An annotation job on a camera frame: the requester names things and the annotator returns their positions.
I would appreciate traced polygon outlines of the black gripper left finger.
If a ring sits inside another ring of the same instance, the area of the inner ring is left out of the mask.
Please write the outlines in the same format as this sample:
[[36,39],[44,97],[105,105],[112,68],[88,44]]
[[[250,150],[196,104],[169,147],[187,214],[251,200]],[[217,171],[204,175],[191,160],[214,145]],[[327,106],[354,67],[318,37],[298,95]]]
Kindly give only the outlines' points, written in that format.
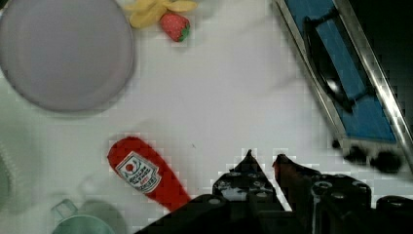
[[282,211],[273,184],[267,179],[249,149],[241,162],[222,175],[212,186],[212,194],[229,202],[232,215],[247,215],[250,203],[262,202],[260,211]]

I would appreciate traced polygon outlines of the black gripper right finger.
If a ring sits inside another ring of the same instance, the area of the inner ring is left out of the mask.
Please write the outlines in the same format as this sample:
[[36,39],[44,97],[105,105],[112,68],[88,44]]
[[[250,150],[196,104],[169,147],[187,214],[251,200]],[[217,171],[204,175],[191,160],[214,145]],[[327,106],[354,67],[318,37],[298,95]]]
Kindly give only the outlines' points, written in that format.
[[273,163],[287,203],[309,234],[372,234],[371,189],[348,175],[322,174],[284,154]]

